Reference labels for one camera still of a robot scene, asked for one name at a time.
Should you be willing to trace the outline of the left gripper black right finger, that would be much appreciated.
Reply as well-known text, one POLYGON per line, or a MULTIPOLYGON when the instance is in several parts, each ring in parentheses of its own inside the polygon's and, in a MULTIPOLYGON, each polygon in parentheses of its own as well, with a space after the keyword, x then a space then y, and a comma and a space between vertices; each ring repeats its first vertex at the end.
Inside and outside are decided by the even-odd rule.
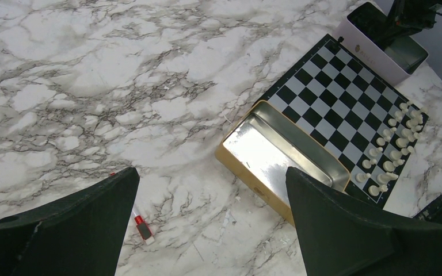
POLYGON ((308 275, 442 275, 442 195, 409 218, 294 167, 285 178, 308 275))

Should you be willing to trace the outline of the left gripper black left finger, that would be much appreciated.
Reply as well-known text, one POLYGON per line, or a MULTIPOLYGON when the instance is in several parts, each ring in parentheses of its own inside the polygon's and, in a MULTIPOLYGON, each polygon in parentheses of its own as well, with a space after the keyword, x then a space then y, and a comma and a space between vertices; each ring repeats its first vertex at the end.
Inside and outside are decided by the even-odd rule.
POLYGON ((139 182, 128 167, 0 219, 0 275, 114 275, 139 182))

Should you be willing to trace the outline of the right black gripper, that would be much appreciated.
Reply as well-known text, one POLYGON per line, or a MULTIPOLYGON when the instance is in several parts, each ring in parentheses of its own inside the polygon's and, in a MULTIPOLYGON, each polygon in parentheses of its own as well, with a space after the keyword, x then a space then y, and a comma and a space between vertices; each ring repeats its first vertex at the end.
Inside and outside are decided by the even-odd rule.
POLYGON ((377 32, 377 46, 386 48, 396 39, 431 29, 442 16, 442 0, 394 1, 384 24, 377 32))

